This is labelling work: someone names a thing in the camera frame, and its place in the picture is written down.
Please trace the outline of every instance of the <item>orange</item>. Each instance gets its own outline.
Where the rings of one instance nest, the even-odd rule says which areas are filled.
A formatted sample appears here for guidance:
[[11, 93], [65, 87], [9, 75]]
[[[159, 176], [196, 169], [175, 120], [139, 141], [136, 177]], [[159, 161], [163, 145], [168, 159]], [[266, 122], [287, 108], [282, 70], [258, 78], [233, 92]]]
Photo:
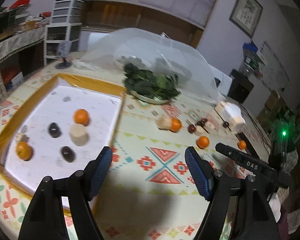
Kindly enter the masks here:
[[244, 150], [247, 147], [247, 144], [245, 141], [241, 140], [240, 142], [238, 142], [238, 148], [240, 150]]
[[32, 148], [26, 142], [18, 142], [16, 154], [20, 159], [28, 161], [32, 157]]
[[90, 122], [89, 114], [84, 109], [78, 109], [74, 112], [73, 120], [75, 123], [83, 124], [84, 126], [87, 126]]
[[182, 127], [181, 121], [177, 118], [172, 118], [171, 119], [171, 127], [170, 127], [170, 131], [172, 132], [177, 132], [180, 130], [180, 128]]
[[197, 145], [199, 148], [204, 149], [206, 147], [209, 146], [209, 138], [207, 136], [201, 136], [198, 140], [197, 140]]

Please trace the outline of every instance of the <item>black cable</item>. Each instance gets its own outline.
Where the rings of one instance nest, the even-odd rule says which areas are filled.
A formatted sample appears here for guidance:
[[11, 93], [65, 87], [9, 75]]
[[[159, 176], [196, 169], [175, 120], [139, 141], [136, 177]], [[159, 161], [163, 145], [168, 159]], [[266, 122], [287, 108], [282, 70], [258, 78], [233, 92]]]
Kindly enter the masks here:
[[244, 110], [246, 112], [246, 114], [248, 115], [248, 117], [250, 118], [250, 120], [252, 121], [252, 124], [254, 125], [254, 127], [257, 129], [257, 131], [259, 132], [259, 134], [261, 135], [261, 138], [262, 138], [262, 144], [263, 144], [263, 147], [265, 148], [266, 152], [268, 153], [268, 156], [270, 156], [270, 153], [268, 151], [268, 149], [266, 148], [265, 146], [265, 142], [267, 144], [267, 146], [269, 148], [271, 148], [271, 146], [268, 144], [265, 136], [263, 135], [263, 132], [261, 131], [261, 129], [258, 127], [258, 125], [256, 124], [256, 122], [253, 120], [253, 118], [251, 117], [251, 115], [249, 114], [248, 110], [241, 104], [239, 103], [239, 106], [242, 110]]

